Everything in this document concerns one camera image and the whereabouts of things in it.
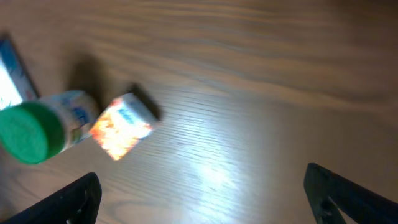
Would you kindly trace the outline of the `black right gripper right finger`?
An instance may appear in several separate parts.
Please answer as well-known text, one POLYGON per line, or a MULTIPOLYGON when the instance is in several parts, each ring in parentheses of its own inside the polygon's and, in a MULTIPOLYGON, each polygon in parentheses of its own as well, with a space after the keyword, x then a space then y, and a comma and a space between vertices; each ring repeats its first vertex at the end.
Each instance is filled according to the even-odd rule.
POLYGON ((317 223, 397 223, 397 203, 316 163, 309 163, 303 182, 317 223))

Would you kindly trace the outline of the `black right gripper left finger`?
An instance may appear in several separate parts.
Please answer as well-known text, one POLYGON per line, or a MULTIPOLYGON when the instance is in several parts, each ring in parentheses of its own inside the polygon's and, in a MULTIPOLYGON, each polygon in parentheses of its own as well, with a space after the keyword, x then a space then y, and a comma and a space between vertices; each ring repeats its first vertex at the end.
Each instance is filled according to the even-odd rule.
POLYGON ((100 180, 89 172, 2 224, 95 224, 101 196, 100 180))

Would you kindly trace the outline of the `green lid jar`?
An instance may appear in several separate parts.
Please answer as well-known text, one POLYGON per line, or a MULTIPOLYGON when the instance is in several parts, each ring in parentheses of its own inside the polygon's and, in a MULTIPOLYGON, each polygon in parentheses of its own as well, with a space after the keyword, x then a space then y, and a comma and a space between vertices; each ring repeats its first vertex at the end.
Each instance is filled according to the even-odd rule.
POLYGON ((91 136, 97 102, 70 90, 1 110, 1 146, 25 164, 40 164, 91 136))

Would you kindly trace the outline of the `small orange box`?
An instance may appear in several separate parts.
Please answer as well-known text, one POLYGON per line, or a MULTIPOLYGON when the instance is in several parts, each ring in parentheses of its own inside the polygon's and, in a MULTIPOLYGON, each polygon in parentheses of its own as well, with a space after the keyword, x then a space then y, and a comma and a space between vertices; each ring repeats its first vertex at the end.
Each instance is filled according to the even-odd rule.
POLYGON ((156 127, 157 119, 135 94, 114 98, 90 129, 99 146, 115 161, 122 159, 156 127))

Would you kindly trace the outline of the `white Panadol box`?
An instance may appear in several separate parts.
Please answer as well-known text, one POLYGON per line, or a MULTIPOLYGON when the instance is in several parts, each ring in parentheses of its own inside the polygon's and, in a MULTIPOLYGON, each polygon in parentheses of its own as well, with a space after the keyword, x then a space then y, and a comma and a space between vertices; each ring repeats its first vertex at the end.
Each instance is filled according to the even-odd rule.
POLYGON ((1 36, 1 110, 36 100, 38 94, 11 38, 1 36))

